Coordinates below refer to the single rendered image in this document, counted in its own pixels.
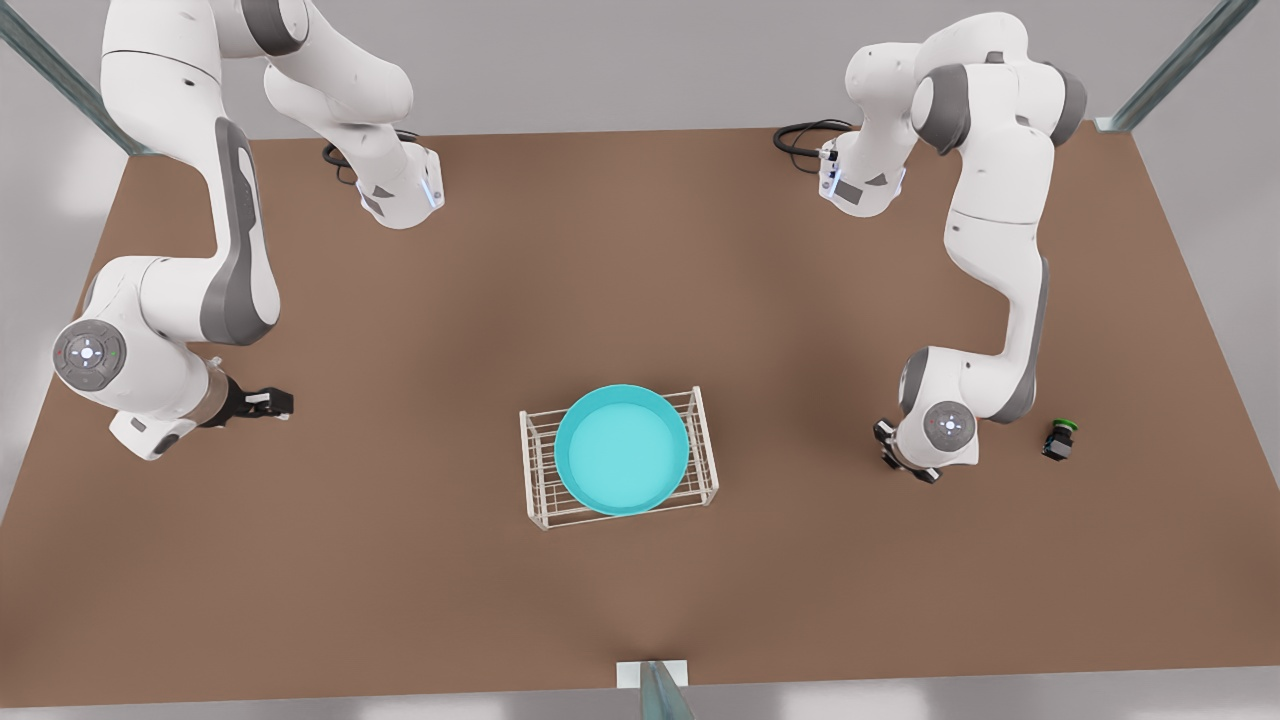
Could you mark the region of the silver frame post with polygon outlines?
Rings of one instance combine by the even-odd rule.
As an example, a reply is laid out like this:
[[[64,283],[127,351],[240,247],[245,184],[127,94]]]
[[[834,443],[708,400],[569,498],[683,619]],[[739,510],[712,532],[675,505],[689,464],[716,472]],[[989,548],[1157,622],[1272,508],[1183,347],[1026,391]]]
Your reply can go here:
[[[625,661],[614,667],[617,688],[640,691],[643,720],[696,720],[684,696],[686,660]]]
[[[0,38],[123,151],[154,154],[110,118],[100,92],[8,0],[0,0]]]
[[[1107,135],[1133,132],[1260,3],[1220,0],[1111,117],[1094,120],[1096,129]]]

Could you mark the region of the cyan round plate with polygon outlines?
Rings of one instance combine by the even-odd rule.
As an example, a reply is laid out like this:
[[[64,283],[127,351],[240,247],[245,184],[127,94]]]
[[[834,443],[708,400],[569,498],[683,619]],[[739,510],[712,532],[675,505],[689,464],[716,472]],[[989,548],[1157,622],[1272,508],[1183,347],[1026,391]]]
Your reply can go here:
[[[579,398],[556,432],[554,462],[564,488],[609,516],[646,512],[682,480],[691,445],[684,419],[658,393],[605,386]]]

